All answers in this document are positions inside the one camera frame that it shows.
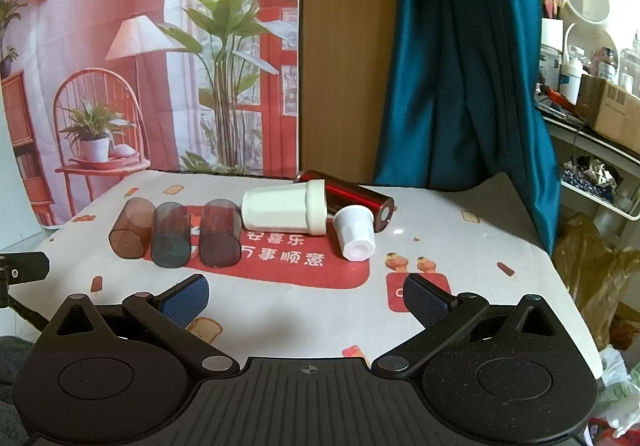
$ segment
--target white flower pot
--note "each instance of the white flower pot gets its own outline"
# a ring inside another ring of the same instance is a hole
[[[80,149],[86,161],[107,162],[109,160],[110,143],[111,140],[108,138],[95,141],[80,141]]]

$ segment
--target painted chair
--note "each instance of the painted chair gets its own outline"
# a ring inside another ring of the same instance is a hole
[[[68,110],[82,109],[83,102],[91,105],[108,104],[120,112],[123,119],[135,124],[134,127],[126,127],[122,133],[114,136],[115,144],[127,144],[138,152],[135,162],[113,169],[89,169],[71,160],[81,158],[80,145],[78,142],[71,143],[60,130],[72,125]],[[76,207],[70,175],[84,176],[89,199],[93,202],[95,196],[90,177],[117,177],[123,180],[127,175],[149,168],[151,164],[146,158],[148,145],[140,105],[129,83],[115,72],[103,68],[86,68],[69,77],[60,86],[53,101],[53,121],[60,156],[60,168],[56,169],[56,173],[65,175],[66,196],[69,199],[72,217],[76,215]]]

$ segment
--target painted plant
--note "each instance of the painted plant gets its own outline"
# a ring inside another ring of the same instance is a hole
[[[198,90],[200,105],[205,109],[201,127],[217,164],[187,152],[181,159],[189,171],[240,174],[250,171],[250,156],[261,132],[248,123],[238,104],[258,85],[260,72],[278,73],[252,47],[262,34],[297,42],[296,24],[258,19],[259,1],[193,0],[194,6],[184,8],[184,13],[200,29],[197,39],[175,25],[158,24],[180,44],[176,51],[194,54],[206,74],[206,86]]]

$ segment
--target teal curtain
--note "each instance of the teal curtain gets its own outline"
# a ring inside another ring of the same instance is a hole
[[[540,0],[398,0],[376,184],[465,190],[504,171],[551,253],[560,179],[533,93]]]

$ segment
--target cardboard box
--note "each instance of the cardboard box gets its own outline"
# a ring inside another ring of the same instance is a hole
[[[605,79],[582,76],[575,114],[603,137],[640,153],[640,98]]]

